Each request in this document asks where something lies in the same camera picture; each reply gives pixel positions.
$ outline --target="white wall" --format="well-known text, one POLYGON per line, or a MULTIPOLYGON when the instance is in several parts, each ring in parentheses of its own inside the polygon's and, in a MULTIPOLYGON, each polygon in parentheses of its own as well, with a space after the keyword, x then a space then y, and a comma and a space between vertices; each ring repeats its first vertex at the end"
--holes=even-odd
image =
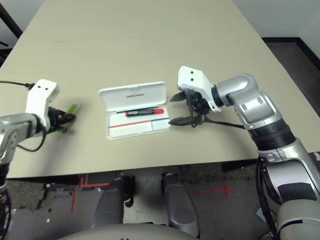
MULTIPOLYGON (((44 1, 45 0, 0 0, 0 3, 21 30, 24 31, 44 1)), ((16 36, 8 29, 1 19, 0 41, 9 44, 9 48, 12 48, 17 42, 16 36)), ((6 48, 7 47, 0 45, 0 49, 6 48)))
POLYGON ((300 37, 320 58, 320 0, 233 0, 262 37, 300 37))
MULTIPOLYGON (((44 1, 0 0, 0 3, 24 31, 44 1)), ((233 1, 262 37, 301 37, 320 57, 320 0, 233 1)), ((11 48, 17 41, 1 20, 0 41, 11 48)))
POLYGON ((313 17, 311 23, 300 34, 300 37, 320 58, 320 13, 313 17))

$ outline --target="red tape cross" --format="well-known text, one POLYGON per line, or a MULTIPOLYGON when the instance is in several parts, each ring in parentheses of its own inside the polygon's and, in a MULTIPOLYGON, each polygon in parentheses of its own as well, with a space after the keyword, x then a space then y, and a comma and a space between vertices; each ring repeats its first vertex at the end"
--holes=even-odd
POLYGON ((225 197, 228 198, 229 195, 228 195, 228 192, 231 192, 233 190, 235 190, 234 188, 232 187, 226 187, 226 183, 225 183, 225 180, 222 179, 222 185, 223 185, 223 188, 215 188, 215 189, 208 189, 208 190, 202 190, 202 191, 198 191, 198 192, 188 192, 189 195, 192 195, 192 194, 212 194, 212 193, 224 193, 225 197))

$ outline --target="white table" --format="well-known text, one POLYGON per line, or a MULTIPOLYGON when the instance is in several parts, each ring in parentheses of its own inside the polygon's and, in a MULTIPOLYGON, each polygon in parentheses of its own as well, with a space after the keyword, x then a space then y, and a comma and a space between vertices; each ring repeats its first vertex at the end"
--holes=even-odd
MULTIPOLYGON (((256 77, 309 152, 319 151, 320 119, 288 73, 231 0, 47 0, 5 64, 0 80, 45 78, 60 86, 52 106, 82 104, 65 135, 50 134, 36 153, 17 149, 8 176, 37 177, 252 159, 256 146, 241 129, 203 124, 120 140, 106 138, 99 89, 165 81, 177 93, 180 66, 212 83, 239 73, 256 77)), ((0 86, 0 115, 22 113, 27 90, 0 86)), ((168 103, 171 118, 187 116, 168 103)), ((232 107, 211 118, 240 123, 232 107)), ((36 146, 29 139, 25 146, 36 146)))

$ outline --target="red line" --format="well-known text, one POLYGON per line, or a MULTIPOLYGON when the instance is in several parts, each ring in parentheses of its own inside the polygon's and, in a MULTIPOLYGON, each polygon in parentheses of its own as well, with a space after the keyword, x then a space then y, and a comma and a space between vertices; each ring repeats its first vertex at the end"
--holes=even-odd
POLYGON ((94 188, 94 187, 101 187, 101 186, 109 186, 110 183, 109 182, 105 182, 105 183, 96 183, 96 184, 85 184, 82 185, 82 188, 94 188))
MULTIPOLYGON (((78 174, 78 177, 80 177, 80 174, 78 174)), ((79 183, 76 185, 76 187, 77 187, 77 188, 79 187, 79 183)))
POLYGON ((235 190, 234 188, 228 187, 228 188, 216 188, 216 189, 208 189, 208 190, 202 190, 199 192, 188 192, 189 195, 192 195, 194 193, 196 194, 212 194, 212 193, 224 193, 224 192, 231 192, 235 190))
POLYGON ((136 122, 130 122, 130 123, 124 123, 120 125, 113 125, 113 126, 108 126, 108 129, 111 128, 116 128, 116 127, 122 127, 122 126, 127 126, 127 125, 132 125, 132 124, 142 124, 142 123, 148 123, 151 122, 151 120, 145 120, 145 121, 136 121, 136 122))
POLYGON ((199 194, 223 193, 223 192, 231 192, 233 190, 234 190, 233 188, 218 188, 218 189, 212 189, 212 190, 203 190, 203 191, 200 191, 199 194))
POLYGON ((70 212, 73 212, 73 211, 74 211, 75 201, 76 201, 76 191, 74 190, 74 191, 72 192, 72 202, 71 202, 70 212))
POLYGON ((222 178, 222 185, 223 185, 223 189, 224 189, 224 194, 225 194, 225 197, 229 197, 228 195, 228 191, 226 191, 226 183, 225 183, 225 180, 222 178))

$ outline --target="black floor trim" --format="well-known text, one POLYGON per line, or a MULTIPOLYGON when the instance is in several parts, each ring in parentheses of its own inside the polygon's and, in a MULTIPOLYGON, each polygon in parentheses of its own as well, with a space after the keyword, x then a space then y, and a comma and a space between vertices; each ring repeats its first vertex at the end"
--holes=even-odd
POLYGON ((265 43, 295 43, 320 71, 319 57, 305 44, 300 37, 263 37, 265 43))

